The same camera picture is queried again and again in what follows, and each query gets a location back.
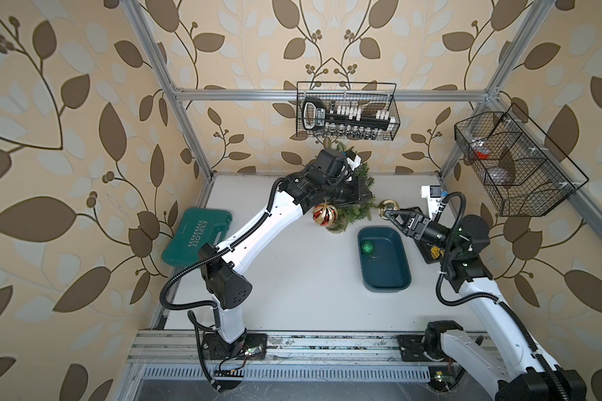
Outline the red gold striped ornament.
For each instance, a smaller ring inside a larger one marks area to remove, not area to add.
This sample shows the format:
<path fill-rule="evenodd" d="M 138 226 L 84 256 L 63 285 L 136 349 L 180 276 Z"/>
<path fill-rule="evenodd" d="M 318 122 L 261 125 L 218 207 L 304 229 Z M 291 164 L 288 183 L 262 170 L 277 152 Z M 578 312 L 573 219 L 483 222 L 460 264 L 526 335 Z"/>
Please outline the red gold striped ornament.
<path fill-rule="evenodd" d="M 312 217 L 317 225 L 331 228 L 338 220 L 338 210 L 335 206 L 324 202 L 314 207 Z"/>

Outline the green glitter ball ornament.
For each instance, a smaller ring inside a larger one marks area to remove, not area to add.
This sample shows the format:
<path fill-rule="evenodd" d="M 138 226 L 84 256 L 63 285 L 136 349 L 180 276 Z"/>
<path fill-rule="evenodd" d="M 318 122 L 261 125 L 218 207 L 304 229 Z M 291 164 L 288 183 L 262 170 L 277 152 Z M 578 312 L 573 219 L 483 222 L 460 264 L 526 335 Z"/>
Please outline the green glitter ball ornament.
<path fill-rule="evenodd" d="M 375 244 L 372 241 L 361 242 L 361 253 L 364 255 L 372 255 L 375 251 Z"/>

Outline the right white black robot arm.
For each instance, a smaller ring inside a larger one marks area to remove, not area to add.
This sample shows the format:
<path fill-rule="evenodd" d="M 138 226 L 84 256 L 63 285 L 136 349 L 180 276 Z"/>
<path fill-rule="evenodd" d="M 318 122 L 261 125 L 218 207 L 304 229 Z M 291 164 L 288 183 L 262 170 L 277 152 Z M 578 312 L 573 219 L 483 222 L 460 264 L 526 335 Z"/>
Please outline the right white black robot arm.
<path fill-rule="evenodd" d="M 424 353 L 461 365 L 494 400 L 584 400 L 587 386 L 574 370 L 563 369 L 508 305 L 479 253 L 489 243 L 483 218 L 465 213 L 460 192 L 441 198 L 433 218 L 401 209 L 393 200 L 378 206 L 381 217 L 406 237 L 439 248 L 436 298 L 447 307 L 468 305 L 498 349 L 497 358 L 452 320 L 430 322 Z"/>

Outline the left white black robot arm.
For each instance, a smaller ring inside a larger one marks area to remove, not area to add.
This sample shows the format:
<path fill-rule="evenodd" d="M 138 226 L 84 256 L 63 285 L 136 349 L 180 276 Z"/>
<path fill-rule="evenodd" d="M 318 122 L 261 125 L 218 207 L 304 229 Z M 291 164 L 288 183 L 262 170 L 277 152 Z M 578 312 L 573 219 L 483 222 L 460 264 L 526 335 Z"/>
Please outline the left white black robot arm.
<path fill-rule="evenodd" d="M 306 212 L 323 204 L 341 207 L 370 200 L 372 193 L 360 174 L 361 165 L 361 157 L 352 150 L 324 149 L 303 170 L 277 179 L 266 206 L 249 223 L 216 246 L 204 245 L 197 262 L 175 273 L 165 283 L 160 293 L 162 307 L 185 311 L 189 318 L 195 317 L 194 309 L 211 307 L 215 323 L 209 332 L 216 340 L 212 352 L 221 359 L 238 356 L 247 337 L 241 306 L 253 290 L 244 273 L 282 230 Z M 195 271 L 201 272 L 211 299 L 188 303 L 169 301 L 171 288 Z"/>

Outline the dark teal plastic tray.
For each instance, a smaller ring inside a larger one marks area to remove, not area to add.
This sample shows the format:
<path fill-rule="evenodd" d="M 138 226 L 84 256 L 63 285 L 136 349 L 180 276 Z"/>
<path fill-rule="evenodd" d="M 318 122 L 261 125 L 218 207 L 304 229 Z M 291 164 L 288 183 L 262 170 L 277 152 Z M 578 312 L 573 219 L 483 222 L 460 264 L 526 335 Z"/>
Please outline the dark teal plastic tray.
<path fill-rule="evenodd" d="M 412 282 L 402 236 L 390 227 L 365 227 L 358 232 L 357 241 L 361 273 L 365 287 L 371 292 L 400 292 Z M 361 253 L 361 242 L 372 241 L 372 255 Z"/>

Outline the gold ball ornament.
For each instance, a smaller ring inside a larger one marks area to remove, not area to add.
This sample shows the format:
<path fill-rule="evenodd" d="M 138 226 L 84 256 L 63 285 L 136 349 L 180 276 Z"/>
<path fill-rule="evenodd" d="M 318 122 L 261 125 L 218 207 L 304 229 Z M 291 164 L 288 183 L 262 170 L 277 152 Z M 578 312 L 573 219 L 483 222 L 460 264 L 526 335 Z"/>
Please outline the gold ball ornament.
<path fill-rule="evenodd" d="M 399 211 L 400 206 L 395 200 L 387 199 L 380 202 L 380 204 L 377 207 L 377 210 L 379 212 L 380 217 L 383 220 L 387 220 L 388 217 L 386 216 L 386 213 Z"/>

